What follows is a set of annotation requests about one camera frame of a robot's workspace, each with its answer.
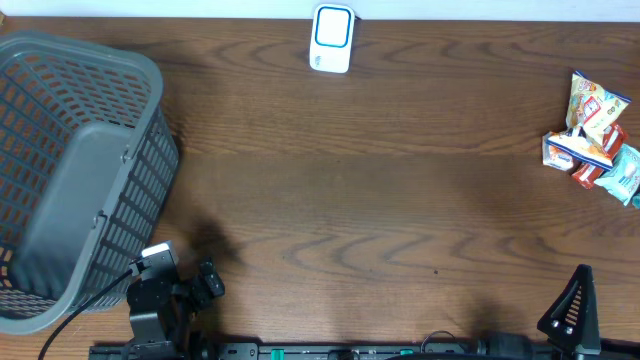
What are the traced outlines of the green white packet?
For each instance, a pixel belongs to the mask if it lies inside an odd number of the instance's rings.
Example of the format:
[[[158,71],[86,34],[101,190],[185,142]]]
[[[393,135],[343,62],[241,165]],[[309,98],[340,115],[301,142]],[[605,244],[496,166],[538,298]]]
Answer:
[[[622,145],[614,158],[613,168],[597,178],[595,184],[627,206],[639,189],[639,151]]]

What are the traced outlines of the orange small box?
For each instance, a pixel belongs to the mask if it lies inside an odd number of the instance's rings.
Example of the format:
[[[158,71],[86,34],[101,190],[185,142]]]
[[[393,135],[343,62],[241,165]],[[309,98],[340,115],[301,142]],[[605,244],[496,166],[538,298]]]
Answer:
[[[542,137],[542,163],[545,166],[561,171],[575,170],[579,165],[579,161],[569,152],[549,144],[547,140],[551,135],[552,132],[548,132]]]

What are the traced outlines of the red candy bar wrapper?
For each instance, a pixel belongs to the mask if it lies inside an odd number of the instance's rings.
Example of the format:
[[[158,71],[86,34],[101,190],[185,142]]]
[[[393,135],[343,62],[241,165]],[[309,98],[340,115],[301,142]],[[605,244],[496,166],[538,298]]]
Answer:
[[[585,189],[594,188],[596,186],[595,181],[607,171],[604,166],[604,160],[613,162],[627,139],[628,133],[618,122],[613,122],[604,130],[601,150],[604,152],[605,157],[582,162],[571,177]]]

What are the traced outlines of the yellow snack bag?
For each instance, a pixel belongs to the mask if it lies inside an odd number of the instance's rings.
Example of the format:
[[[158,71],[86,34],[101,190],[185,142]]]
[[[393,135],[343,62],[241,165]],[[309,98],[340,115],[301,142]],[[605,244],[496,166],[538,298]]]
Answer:
[[[581,162],[603,159],[601,150],[604,130],[615,122],[631,104],[631,99],[606,90],[576,70],[572,74],[566,126],[562,132],[554,133],[547,142],[569,152]],[[611,170],[613,162],[604,160]]]

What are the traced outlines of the teal mouthwash bottle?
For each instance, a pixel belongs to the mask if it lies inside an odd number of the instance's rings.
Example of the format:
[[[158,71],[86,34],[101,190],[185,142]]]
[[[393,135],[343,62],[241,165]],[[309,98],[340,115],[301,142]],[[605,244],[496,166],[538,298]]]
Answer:
[[[634,195],[631,199],[631,202],[636,209],[640,209],[640,193]]]

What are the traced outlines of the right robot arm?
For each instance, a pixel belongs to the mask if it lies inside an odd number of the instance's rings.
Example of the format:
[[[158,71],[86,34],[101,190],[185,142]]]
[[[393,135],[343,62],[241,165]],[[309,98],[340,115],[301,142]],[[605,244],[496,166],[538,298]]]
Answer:
[[[478,343],[478,354],[516,360],[598,359],[602,353],[592,267],[577,266],[564,290],[539,319],[547,336],[539,344],[525,336],[496,333]]]

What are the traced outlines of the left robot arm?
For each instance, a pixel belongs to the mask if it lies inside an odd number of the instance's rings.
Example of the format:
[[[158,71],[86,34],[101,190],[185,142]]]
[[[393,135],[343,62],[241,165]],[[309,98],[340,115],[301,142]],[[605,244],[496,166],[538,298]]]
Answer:
[[[176,269],[143,277],[127,289],[133,338],[120,350],[121,359],[194,359],[218,357],[216,346],[191,323],[225,294],[213,260],[204,259],[198,273],[182,280]]]

